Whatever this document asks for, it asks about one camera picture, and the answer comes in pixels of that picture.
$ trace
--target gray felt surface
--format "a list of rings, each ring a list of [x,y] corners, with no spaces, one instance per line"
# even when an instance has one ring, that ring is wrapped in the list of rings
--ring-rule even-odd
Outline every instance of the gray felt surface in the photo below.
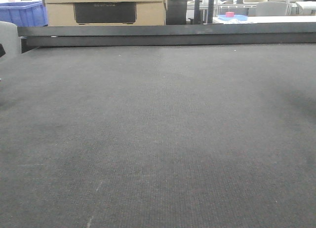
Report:
[[[0,65],[1,228],[315,228],[316,45],[36,49]]]

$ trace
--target gray chair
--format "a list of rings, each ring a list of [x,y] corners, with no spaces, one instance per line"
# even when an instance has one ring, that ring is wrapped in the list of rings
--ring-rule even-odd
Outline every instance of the gray chair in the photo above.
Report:
[[[21,39],[18,36],[16,25],[9,22],[0,22],[0,43],[5,50],[5,55],[0,58],[0,62],[21,54]]]
[[[281,1],[259,2],[256,7],[256,16],[285,16],[286,3]]]

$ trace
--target metal frame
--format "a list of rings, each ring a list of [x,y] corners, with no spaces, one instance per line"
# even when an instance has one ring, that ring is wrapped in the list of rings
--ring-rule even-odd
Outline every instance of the metal frame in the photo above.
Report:
[[[316,43],[316,23],[133,27],[19,27],[28,46]]]

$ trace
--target blue plastic crate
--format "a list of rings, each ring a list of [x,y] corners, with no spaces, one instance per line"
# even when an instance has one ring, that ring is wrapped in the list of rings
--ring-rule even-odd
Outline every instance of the blue plastic crate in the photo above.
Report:
[[[244,15],[235,15],[234,17],[226,17],[226,15],[218,15],[218,19],[223,21],[230,21],[232,19],[237,19],[239,21],[247,21],[248,17]]]
[[[42,2],[0,3],[0,21],[19,27],[40,27],[48,24],[46,8]]]

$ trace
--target black panel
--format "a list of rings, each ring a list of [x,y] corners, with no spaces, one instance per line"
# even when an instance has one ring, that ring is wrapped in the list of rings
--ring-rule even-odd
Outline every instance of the black panel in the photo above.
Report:
[[[5,55],[5,50],[2,46],[2,44],[0,44],[0,57],[2,57],[3,55]]]
[[[134,23],[135,2],[75,3],[77,23]]]

